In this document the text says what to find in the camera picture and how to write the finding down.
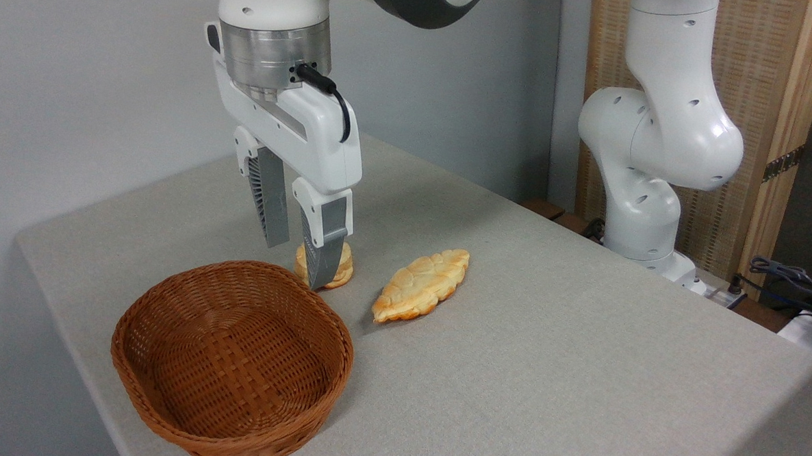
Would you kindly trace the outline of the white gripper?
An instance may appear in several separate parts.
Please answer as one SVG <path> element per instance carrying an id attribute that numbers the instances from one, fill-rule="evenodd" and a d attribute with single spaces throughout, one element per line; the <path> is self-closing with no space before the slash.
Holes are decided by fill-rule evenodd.
<path id="1" fill-rule="evenodd" d="M 248 179 L 269 247 L 290 241 L 284 166 L 297 177 L 307 286 L 331 283 L 345 237 L 352 235 L 353 193 L 361 179 L 357 120 L 329 78 L 330 28 L 273 31 L 208 23 L 220 97 L 237 121 L 239 171 Z"/>

